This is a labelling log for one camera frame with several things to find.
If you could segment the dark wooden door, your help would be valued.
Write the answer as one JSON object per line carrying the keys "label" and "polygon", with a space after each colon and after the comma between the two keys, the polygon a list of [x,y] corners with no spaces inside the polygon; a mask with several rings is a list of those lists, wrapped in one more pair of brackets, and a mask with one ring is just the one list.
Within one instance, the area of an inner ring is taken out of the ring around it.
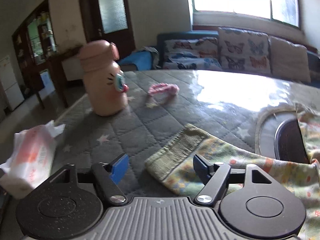
{"label": "dark wooden door", "polygon": [[121,59],[136,49],[127,0],[79,0],[79,5],[87,42],[113,42]]}

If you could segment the grey cloth on sofa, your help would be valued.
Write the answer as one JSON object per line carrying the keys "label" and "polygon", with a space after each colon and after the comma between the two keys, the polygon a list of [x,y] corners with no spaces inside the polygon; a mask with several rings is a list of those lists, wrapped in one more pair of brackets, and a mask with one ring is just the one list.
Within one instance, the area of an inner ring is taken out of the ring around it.
{"label": "grey cloth on sofa", "polygon": [[156,70],[159,68],[159,52],[155,47],[144,46],[135,50],[133,62],[139,71]]}

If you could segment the white refrigerator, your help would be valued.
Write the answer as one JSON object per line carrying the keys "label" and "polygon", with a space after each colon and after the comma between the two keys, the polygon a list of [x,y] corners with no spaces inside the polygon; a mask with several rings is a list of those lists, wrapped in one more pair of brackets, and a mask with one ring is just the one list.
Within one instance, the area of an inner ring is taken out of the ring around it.
{"label": "white refrigerator", "polygon": [[8,107],[13,111],[24,101],[24,97],[17,83],[9,55],[1,59],[1,86],[4,90]]}

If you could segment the black round induction cooker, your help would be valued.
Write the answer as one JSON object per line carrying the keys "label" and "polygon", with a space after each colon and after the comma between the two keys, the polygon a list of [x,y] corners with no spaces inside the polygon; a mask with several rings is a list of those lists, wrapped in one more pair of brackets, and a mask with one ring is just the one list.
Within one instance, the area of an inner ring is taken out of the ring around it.
{"label": "black round induction cooker", "polygon": [[310,163],[297,119],[284,120],[278,126],[274,136],[274,152],[278,160]]}

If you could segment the dark wooden display cabinet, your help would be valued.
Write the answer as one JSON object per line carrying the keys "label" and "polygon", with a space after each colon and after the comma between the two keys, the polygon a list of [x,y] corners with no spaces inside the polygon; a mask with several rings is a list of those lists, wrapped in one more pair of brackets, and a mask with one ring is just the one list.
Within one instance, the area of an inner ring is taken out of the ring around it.
{"label": "dark wooden display cabinet", "polygon": [[44,108],[40,91],[44,89],[41,73],[47,71],[55,91],[64,107],[68,102],[64,94],[68,80],[62,62],[75,56],[81,44],[71,43],[66,49],[56,44],[50,20],[49,1],[44,0],[22,22],[12,35],[14,50],[23,77],[23,95],[35,94],[40,106]]}

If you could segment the pink cartoon water bottle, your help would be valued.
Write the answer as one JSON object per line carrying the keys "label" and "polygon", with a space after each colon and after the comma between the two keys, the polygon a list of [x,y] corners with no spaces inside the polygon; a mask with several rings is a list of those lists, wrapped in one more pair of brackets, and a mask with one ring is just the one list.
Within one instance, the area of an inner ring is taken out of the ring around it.
{"label": "pink cartoon water bottle", "polygon": [[117,64],[116,45],[105,40],[89,42],[79,50],[78,58],[93,111],[99,116],[109,116],[124,109],[129,87]]}

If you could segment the upright butterfly print cushion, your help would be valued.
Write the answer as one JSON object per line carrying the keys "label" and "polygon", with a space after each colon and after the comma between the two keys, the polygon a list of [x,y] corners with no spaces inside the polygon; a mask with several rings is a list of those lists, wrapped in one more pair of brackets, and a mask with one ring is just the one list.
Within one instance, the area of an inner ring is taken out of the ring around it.
{"label": "upright butterfly print cushion", "polygon": [[219,28],[218,33],[222,69],[248,74],[271,74],[267,34],[234,28]]}

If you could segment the left butterfly print cushion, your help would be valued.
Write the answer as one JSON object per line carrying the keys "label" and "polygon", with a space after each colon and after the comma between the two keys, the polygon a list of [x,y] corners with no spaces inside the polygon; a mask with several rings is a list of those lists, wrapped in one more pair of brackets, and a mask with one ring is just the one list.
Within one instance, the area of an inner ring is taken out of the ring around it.
{"label": "left butterfly print cushion", "polygon": [[218,61],[218,39],[166,40],[164,69],[221,71]]}

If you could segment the blue sofa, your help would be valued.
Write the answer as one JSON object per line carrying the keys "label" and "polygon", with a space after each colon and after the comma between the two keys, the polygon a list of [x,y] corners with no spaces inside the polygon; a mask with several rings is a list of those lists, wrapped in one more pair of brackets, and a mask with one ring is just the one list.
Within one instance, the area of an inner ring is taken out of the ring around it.
{"label": "blue sofa", "polygon": [[319,87],[319,55],[306,46],[257,31],[163,33],[157,44],[119,61],[124,71],[214,70],[255,74]]}

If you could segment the plain beige cushion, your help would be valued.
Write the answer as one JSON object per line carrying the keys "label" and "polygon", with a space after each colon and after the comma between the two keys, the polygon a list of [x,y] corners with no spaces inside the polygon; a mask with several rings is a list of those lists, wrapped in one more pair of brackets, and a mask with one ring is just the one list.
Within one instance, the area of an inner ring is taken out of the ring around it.
{"label": "plain beige cushion", "polygon": [[269,38],[273,76],[310,83],[307,48],[274,36]]}

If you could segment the grey quilted star tablecloth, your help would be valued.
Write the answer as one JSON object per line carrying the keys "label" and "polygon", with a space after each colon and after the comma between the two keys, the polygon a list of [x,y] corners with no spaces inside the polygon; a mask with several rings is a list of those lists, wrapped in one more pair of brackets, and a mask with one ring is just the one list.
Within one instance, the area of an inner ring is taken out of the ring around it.
{"label": "grey quilted star tablecloth", "polygon": [[[126,72],[129,104],[99,116],[87,95],[60,116],[48,179],[13,202],[1,239],[319,239],[319,90],[208,70]],[[309,164],[276,159],[274,136],[297,119]],[[129,156],[104,206],[91,167]],[[214,206],[193,157],[231,167]]]}

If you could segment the white tissue pack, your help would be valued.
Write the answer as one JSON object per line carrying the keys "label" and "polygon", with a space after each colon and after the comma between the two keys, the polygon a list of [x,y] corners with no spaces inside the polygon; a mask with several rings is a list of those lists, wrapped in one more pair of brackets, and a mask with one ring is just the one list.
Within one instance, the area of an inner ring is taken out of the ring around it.
{"label": "white tissue pack", "polygon": [[57,146],[56,137],[65,125],[50,121],[14,135],[14,150],[1,164],[1,187],[15,199],[22,199],[49,178]]}

